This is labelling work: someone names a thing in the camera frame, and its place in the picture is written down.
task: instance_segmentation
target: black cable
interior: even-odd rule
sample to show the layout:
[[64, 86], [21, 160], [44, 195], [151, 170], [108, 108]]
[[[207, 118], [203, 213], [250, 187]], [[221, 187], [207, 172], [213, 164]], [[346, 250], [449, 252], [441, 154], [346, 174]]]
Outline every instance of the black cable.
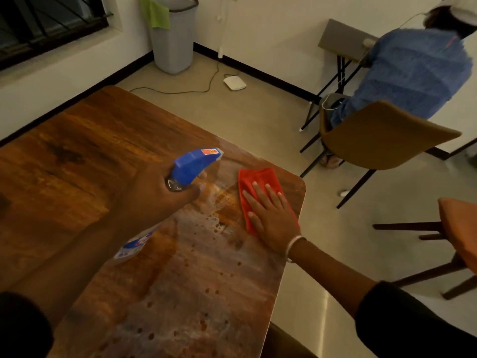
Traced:
[[[137, 87], [137, 88], [133, 88], [133, 89], [129, 90], [129, 92], [135, 91], [137, 89], [148, 89], [148, 90], [152, 90], [152, 91], [155, 91], [155, 92], [158, 92], [158, 93], [161, 93], [161, 94], [169, 94], [169, 95], [172, 95], [172, 94], [186, 94], [186, 93], [207, 93], [212, 86], [212, 81], [214, 80], [214, 78], [218, 74], [218, 72], [220, 71], [219, 68], [218, 68], [219, 63], [220, 63], [220, 61], [217, 61], [217, 70], [214, 73], [214, 75], [212, 75], [212, 77], [210, 78], [209, 86], [208, 86], [207, 90], [189, 90], [189, 91], [177, 91], [177, 92], [174, 92], [174, 93], [170, 93], [170, 92], [167, 92], [167, 91], [160, 91], [160, 90], [156, 90], [156, 89], [149, 88], [149, 87]], [[237, 74], [224, 74], [224, 77], [237, 76], [238, 74], [239, 73], [237, 73]]]

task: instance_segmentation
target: gray trash bin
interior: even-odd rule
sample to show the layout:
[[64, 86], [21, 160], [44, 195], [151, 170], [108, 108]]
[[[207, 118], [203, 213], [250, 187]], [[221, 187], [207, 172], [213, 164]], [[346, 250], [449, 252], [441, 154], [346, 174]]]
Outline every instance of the gray trash bin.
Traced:
[[170, 29], [149, 28], [154, 61], [159, 69], [177, 74], [192, 64], [198, 0], [154, 0], [169, 9]]

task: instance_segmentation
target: black sleeve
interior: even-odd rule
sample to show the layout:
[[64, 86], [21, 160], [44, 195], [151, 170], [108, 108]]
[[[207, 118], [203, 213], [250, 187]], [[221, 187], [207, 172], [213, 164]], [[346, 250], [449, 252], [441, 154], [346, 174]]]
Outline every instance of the black sleeve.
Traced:
[[45, 315], [27, 298], [0, 293], [0, 347], [2, 357], [46, 357], [53, 331]]
[[361, 302], [356, 333], [378, 358], [467, 357], [477, 347], [477, 337], [385, 282], [378, 283]]

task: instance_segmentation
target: wall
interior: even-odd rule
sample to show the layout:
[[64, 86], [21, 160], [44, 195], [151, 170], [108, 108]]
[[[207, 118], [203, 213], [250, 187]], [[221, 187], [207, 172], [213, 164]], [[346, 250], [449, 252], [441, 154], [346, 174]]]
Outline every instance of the wall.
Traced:
[[[200, 0], [198, 43], [311, 92], [318, 92], [336, 73], [335, 56], [317, 47], [329, 18], [376, 36], [399, 27], [440, 0], [223, 0], [226, 26], [217, 21], [221, 0]], [[413, 19], [407, 26], [420, 23]], [[477, 35], [466, 42], [477, 56]], [[440, 146], [448, 152], [477, 137], [477, 76], [432, 121], [464, 132]]]
[[0, 73], [0, 139], [151, 50], [138, 0], [104, 0], [111, 27]]

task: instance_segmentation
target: person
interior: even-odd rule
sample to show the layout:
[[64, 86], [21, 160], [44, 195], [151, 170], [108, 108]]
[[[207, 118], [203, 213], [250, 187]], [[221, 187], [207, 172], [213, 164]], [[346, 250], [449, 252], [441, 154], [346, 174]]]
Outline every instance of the person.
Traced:
[[[53, 330], [104, 262], [129, 237], [199, 197], [204, 185], [170, 192], [165, 183], [158, 183], [171, 168], [172, 164], [150, 164], [140, 169], [104, 217], [0, 294], [3, 357], [45, 357]], [[303, 238], [283, 194], [270, 186], [264, 192], [256, 182], [253, 188], [258, 200], [242, 193], [262, 241], [328, 290], [355, 319], [358, 337], [379, 358], [456, 357], [477, 346], [476, 337], [446, 323], [404, 291], [360, 274]]]
[[[477, 30], [477, 0], [443, 0], [424, 26], [393, 30], [375, 43], [361, 61], [370, 69], [355, 94], [325, 98], [331, 128], [378, 100], [429, 119], [457, 93], [472, 72], [463, 40]], [[340, 162], [328, 155], [320, 163], [335, 169]]]

